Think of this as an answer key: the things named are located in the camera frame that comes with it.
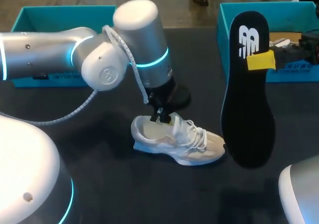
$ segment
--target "shoe sole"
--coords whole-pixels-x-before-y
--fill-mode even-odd
[[[151,153],[151,154],[166,154],[170,157],[172,157],[178,164],[183,165],[183,166],[199,166],[199,165],[205,165],[205,164],[209,164],[209,163],[213,163],[215,161],[217,161],[218,159],[220,159],[222,156],[215,158],[215,159],[210,159],[210,160],[205,160],[205,161],[186,161],[183,159],[180,159],[174,155],[171,155],[169,153],[166,153],[158,148],[154,148],[154,147],[149,147],[145,144],[136,142],[134,143],[133,148],[137,151],[141,151],[141,152],[145,152],[145,153]]]
[[[246,31],[239,34],[240,28]],[[239,39],[244,36],[252,44],[258,43],[257,53],[269,50],[269,28],[260,13],[243,12],[231,24],[229,74],[221,112],[221,128],[234,161],[244,168],[258,168],[265,165],[271,156],[275,142],[275,119],[265,90],[268,70],[248,70],[247,59],[243,57],[247,46],[242,45]]]

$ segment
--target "black tabletop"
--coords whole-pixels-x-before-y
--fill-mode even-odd
[[[176,79],[192,93],[191,106],[179,114],[221,134],[226,82],[216,29],[167,29],[166,35]],[[315,83],[267,85],[277,137],[268,164],[256,170],[239,167],[227,154],[211,165],[185,167],[166,156],[134,151],[131,122],[152,110],[143,105],[131,70],[118,88],[100,93],[76,117],[43,130],[69,168],[84,224],[287,224],[278,177],[288,165],[319,154],[318,90]],[[0,110],[49,120],[73,111],[90,92],[1,83]]]

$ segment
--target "shoe lace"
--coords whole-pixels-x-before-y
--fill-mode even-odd
[[[186,120],[189,127],[187,128],[187,133],[194,132],[194,138],[185,144],[180,144],[180,146],[188,146],[188,149],[185,151],[188,152],[191,149],[203,150],[207,146],[207,131],[201,127],[197,127],[192,120]]]

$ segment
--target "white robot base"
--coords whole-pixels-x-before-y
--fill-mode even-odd
[[[81,223],[74,182],[48,135],[3,116],[0,126],[0,223]]]
[[[319,220],[319,156],[292,164],[279,177],[279,194],[289,224]]]

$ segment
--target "blue plastic crate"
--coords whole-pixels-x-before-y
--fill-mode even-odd
[[[57,32],[88,27],[97,33],[104,25],[113,26],[115,6],[29,6],[23,7],[12,32]],[[87,86],[78,72],[48,75],[48,80],[22,78],[13,80],[16,87],[82,87]]]
[[[245,11],[260,12],[267,20],[270,32],[306,32],[319,28],[313,2],[246,2],[221,3],[218,13],[217,42],[224,72],[229,70],[229,29],[233,19]],[[306,61],[289,63],[284,69],[267,73],[267,82],[316,82],[319,66]]]

